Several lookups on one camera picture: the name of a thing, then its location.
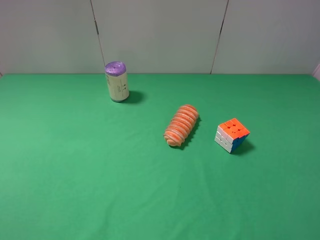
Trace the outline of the orange striped caterpillar toy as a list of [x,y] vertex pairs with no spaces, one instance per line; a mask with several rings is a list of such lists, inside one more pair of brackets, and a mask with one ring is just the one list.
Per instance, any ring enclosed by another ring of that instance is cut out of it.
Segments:
[[164,131],[166,143],[171,147],[180,147],[193,130],[198,118],[199,113],[193,105],[180,106]]

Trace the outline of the white can with purple lid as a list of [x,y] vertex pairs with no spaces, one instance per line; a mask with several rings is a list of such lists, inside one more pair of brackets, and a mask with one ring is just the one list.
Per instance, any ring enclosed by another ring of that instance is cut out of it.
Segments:
[[104,70],[111,100],[126,100],[130,95],[126,65],[121,61],[113,61],[108,63]]

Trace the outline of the multicoloured puzzle cube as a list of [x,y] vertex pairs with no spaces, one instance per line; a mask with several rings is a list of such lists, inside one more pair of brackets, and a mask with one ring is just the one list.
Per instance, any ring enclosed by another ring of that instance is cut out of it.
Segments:
[[249,134],[250,131],[237,118],[233,118],[217,126],[214,141],[231,154]]

